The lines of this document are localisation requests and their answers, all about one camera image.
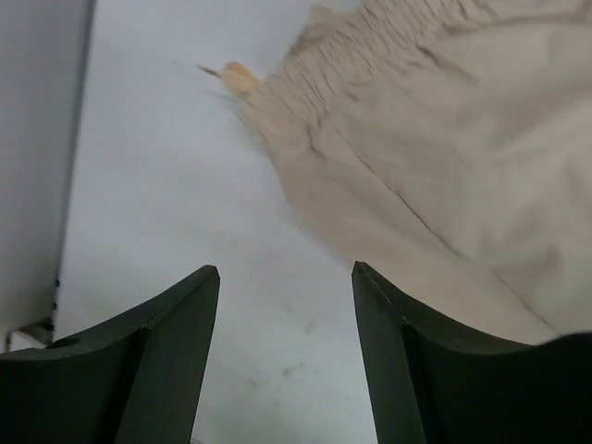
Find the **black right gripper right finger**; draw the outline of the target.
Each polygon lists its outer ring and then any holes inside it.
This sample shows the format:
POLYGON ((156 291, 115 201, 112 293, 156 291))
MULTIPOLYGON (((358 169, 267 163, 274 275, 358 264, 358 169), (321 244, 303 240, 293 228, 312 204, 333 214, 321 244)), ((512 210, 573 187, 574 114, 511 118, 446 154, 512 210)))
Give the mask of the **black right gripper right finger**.
POLYGON ((591 336, 527 345, 459 323, 374 268, 351 273, 381 443, 587 443, 591 336))

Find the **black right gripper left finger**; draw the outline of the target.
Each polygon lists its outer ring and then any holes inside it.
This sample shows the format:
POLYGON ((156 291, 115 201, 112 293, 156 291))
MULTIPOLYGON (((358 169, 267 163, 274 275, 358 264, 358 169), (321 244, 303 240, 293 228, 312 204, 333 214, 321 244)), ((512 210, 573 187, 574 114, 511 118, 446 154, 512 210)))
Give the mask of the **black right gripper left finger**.
POLYGON ((190 442, 219 286, 206 265, 46 348, 2 354, 2 442, 190 442))

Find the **beige cargo trousers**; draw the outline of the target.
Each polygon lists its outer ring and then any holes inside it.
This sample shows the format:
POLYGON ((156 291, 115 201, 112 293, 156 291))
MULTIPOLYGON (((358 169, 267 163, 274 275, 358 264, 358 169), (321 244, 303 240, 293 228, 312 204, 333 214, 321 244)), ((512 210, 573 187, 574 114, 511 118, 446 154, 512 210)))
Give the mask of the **beige cargo trousers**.
POLYGON ((591 327, 591 5, 315 6, 264 80, 216 76, 336 253, 470 327, 591 327))

